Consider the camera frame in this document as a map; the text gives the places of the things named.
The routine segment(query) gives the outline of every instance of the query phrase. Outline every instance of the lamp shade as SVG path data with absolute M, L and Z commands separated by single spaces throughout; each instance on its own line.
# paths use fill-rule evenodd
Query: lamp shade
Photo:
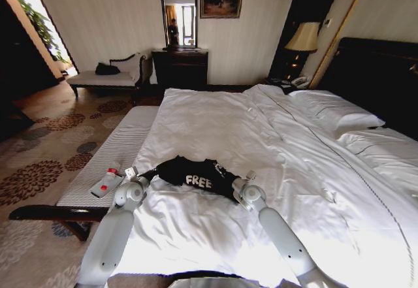
M 318 29 L 319 22 L 302 22 L 285 48 L 292 51 L 316 51 L 318 49 Z

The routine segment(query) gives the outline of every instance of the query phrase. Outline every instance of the beige wall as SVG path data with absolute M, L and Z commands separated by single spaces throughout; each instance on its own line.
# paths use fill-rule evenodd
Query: beige wall
M 57 64 L 52 59 L 52 57 L 49 54 L 48 50 L 46 49 L 44 43 L 42 42 L 42 40 L 38 36 L 37 31 L 32 26 L 31 21 L 26 16 L 23 8 L 20 6 L 20 3 L 18 2 L 18 0 L 7 0 L 7 2 L 9 3 L 10 7 L 14 11 L 15 15 L 18 17 L 20 23 L 25 28 L 27 34 L 29 35 L 29 37 L 33 41 L 33 44 L 37 47 L 39 53 L 41 54 L 41 56 L 45 60 L 47 66 L 50 68 L 52 74 L 55 76 L 55 78 L 61 78 L 62 74 L 59 71 L 59 69 L 57 67 Z
M 328 14 L 328 18 L 334 19 L 333 24 L 321 30 L 319 49 L 309 56 L 303 74 L 314 74 L 351 2 L 334 0 Z M 418 0 L 358 0 L 338 40 L 342 37 L 418 42 Z M 333 52 L 321 67 L 319 78 L 325 72 L 332 55 Z
M 44 0 L 77 67 L 165 46 L 160 0 Z M 291 0 L 242 0 L 240 19 L 199 19 L 210 84 L 267 76 Z

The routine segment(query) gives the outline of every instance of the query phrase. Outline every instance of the bench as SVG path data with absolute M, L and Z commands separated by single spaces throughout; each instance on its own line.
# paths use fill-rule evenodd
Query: bench
M 77 177 L 58 200 L 56 205 L 28 205 L 10 213 L 12 220 L 58 221 L 80 241 L 86 241 L 89 228 L 81 222 L 102 220 L 112 205 L 116 189 L 98 199 L 88 192 L 106 173 L 113 161 L 120 163 L 120 172 L 131 167 L 142 143 L 151 129 L 158 106 L 137 106 L 122 119 L 96 154 L 80 171 Z
M 111 59 L 113 61 L 124 61 L 124 59 Z M 152 75 L 152 59 L 141 56 L 139 61 L 139 79 L 132 80 L 128 72 L 118 74 L 98 75 L 95 71 L 83 71 L 80 74 L 67 79 L 67 83 L 78 99 L 77 88 L 97 88 L 97 89 L 128 89 L 132 90 L 132 101 L 136 105 L 137 91 L 140 86 L 147 82 Z

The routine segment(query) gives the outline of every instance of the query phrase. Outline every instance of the floral rug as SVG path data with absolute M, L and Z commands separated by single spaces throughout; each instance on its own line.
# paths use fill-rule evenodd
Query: floral rug
M 9 221 L 15 208 L 53 205 L 132 108 L 124 91 L 66 82 L 17 102 L 35 124 L 0 142 L 0 287 L 73 288 L 87 242 L 52 221 Z M 158 105 L 155 97 L 140 104 Z M 92 234 L 97 228 L 93 226 Z M 110 287 L 167 287 L 159 276 L 116 276 Z

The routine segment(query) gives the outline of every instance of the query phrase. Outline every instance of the dresser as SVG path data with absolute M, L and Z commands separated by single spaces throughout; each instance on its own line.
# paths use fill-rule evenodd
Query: dresser
M 207 50 L 153 50 L 157 82 L 164 88 L 203 90 L 208 83 Z

